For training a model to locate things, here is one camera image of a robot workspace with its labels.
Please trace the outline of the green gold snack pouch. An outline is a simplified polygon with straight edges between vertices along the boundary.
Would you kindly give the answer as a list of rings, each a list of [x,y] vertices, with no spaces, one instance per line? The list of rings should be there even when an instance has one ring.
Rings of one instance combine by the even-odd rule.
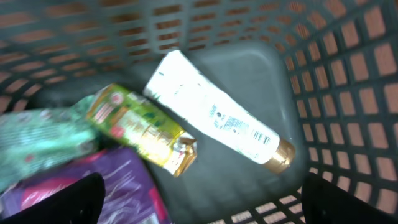
[[[116,142],[178,177],[197,158],[197,140],[149,100],[117,84],[94,95],[86,119]]]

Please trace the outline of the white tube gold cap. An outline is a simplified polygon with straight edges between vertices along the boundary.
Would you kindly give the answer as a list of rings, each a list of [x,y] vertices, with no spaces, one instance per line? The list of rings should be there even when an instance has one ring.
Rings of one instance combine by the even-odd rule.
[[[143,94],[275,174],[295,157],[291,143],[219,89],[180,50],[165,54]]]

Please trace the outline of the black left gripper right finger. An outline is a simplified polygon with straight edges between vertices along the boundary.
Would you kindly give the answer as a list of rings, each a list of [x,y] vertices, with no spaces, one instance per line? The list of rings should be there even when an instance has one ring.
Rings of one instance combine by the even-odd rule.
[[[314,173],[304,180],[301,202],[307,224],[397,224],[396,218]]]

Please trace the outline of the purple sanitary pad pack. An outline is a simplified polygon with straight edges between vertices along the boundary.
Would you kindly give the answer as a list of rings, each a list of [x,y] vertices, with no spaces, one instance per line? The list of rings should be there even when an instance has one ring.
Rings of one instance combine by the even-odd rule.
[[[95,172],[102,175],[106,191],[99,224],[172,223],[145,165],[123,147],[97,152],[22,181],[2,195],[2,215],[8,218]]]

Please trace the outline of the dark grey plastic basket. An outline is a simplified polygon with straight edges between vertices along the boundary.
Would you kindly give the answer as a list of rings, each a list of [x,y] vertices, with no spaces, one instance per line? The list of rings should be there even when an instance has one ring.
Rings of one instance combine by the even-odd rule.
[[[149,167],[175,223],[305,223],[310,172],[397,216],[393,0],[2,1],[1,111],[142,91],[175,49],[296,149],[274,175],[187,126],[191,168]]]

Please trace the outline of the teal wet wipes pack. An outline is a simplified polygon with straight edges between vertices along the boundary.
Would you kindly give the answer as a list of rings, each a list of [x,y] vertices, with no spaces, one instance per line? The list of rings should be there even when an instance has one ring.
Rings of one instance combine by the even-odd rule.
[[[71,107],[1,115],[1,191],[99,148],[98,132],[85,119],[94,96]]]

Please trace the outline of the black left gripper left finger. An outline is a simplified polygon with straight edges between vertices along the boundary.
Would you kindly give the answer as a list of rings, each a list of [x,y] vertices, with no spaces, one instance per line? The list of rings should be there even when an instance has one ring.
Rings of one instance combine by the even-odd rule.
[[[1,224],[97,223],[103,208],[105,184],[90,174],[45,200],[1,220]]]

